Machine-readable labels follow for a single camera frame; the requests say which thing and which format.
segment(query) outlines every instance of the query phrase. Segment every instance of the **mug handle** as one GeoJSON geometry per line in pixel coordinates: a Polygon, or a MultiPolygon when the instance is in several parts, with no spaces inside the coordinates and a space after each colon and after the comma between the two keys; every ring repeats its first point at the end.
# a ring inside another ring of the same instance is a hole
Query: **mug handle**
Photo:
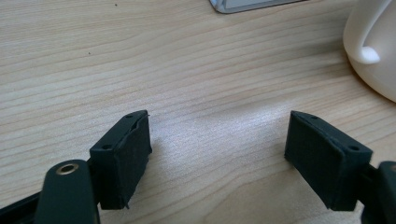
{"type": "Polygon", "coordinates": [[[348,56],[358,63],[372,64],[380,61],[373,48],[363,45],[375,22],[391,1],[360,0],[353,8],[344,30],[344,47],[348,56]]]}

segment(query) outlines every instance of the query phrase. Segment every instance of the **black mount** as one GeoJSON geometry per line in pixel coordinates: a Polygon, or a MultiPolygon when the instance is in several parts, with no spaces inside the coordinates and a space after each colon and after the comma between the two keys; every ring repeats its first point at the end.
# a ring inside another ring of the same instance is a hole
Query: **black mount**
{"type": "Polygon", "coordinates": [[[396,223],[396,162],[370,165],[373,151],[316,116],[291,111],[285,158],[333,211],[365,207],[363,224],[396,223]]]}
{"type": "Polygon", "coordinates": [[[128,114],[90,149],[88,161],[53,166],[41,192],[1,209],[0,223],[100,223],[97,204],[128,207],[151,152],[148,111],[128,114]]]}

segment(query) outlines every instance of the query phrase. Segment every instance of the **white mug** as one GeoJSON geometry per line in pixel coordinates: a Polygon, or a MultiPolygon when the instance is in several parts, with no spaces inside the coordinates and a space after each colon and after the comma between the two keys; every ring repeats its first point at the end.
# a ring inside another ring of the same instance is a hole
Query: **white mug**
{"type": "Polygon", "coordinates": [[[346,22],[344,47],[359,76],[396,102],[396,0],[359,0],[346,22]]]}

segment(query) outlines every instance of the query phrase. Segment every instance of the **desk surface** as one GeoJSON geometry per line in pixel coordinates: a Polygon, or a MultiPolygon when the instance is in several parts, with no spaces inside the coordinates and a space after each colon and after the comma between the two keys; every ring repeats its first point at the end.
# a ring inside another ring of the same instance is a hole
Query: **desk surface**
{"type": "Polygon", "coordinates": [[[207,0],[3,1],[0,206],[147,109],[153,154],[131,209],[103,223],[360,223],[327,210],[283,158],[291,110],[396,161],[396,104],[353,72],[355,1],[233,15],[207,0]]]}

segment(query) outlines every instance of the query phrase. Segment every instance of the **black plastic piece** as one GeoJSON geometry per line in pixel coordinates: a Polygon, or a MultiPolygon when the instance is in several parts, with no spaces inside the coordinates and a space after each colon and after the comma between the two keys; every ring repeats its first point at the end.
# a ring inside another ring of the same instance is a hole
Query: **black plastic piece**
{"type": "Polygon", "coordinates": [[[49,169],[38,200],[35,223],[99,223],[87,162],[64,161],[49,169]]]}
{"type": "Polygon", "coordinates": [[[316,116],[291,111],[285,158],[328,208],[353,211],[373,151],[316,116]]]}
{"type": "Polygon", "coordinates": [[[376,182],[378,183],[378,198],[387,223],[396,223],[396,162],[381,162],[376,182]]]}
{"type": "MultiPolygon", "coordinates": [[[[88,165],[89,175],[72,179],[73,185],[75,183],[77,186],[83,185],[85,186],[83,188],[91,186],[94,195],[92,202],[94,204],[100,203],[103,209],[121,209],[125,206],[128,207],[128,202],[134,194],[136,185],[146,169],[146,165],[149,161],[149,154],[151,152],[148,111],[142,110],[128,114],[120,119],[119,122],[117,122],[91,148],[91,158],[86,162],[87,164],[83,165],[84,167],[88,165]]],[[[49,195],[47,190],[49,190],[49,193],[53,193],[51,191],[56,189],[52,188],[64,188],[64,186],[61,185],[51,188],[46,187],[48,185],[47,182],[53,182],[52,178],[59,177],[50,174],[52,174],[51,170],[48,172],[48,176],[44,183],[44,193],[38,192],[37,194],[0,209],[0,223],[33,223],[35,221],[35,213],[37,213],[37,205],[39,201],[40,204],[42,201],[41,199],[39,200],[40,194],[44,195],[42,197],[46,199],[44,204],[58,204],[60,203],[59,199],[64,198],[66,200],[67,198],[67,200],[76,207],[85,206],[79,202],[79,198],[73,198],[74,191],[57,191],[56,193],[63,194],[60,197],[46,196],[49,195]]],[[[44,207],[40,209],[40,216],[58,216],[56,213],[51,213],[50,210],[47,210],[50,209],[51,206],[48,207],[42,204],[40,206],[44,207]]],[[[69,211],[70,210],[65,210],[64,214],[73,214],[69,213],[69,211]]]]}
{"type": "Polygon", "coordinates": [[[0,223],[33,223],[38,197],[40,197],[39,192],[0,209],[0,223]]]}
{"type": "Polygon", "coordinates": [[[285,158],[328,208],[365,207],[363,224],[396,223],[396,162],[370,165],[373,151],[316,116],[291,111],[285,158]]]}
{"type": "Polygon", "coordinates": [[[90,149],[89,163],[98,173],[93,184],[102,209],[128,207],[151,152],[146,110],[124,116],[90,149]]]}

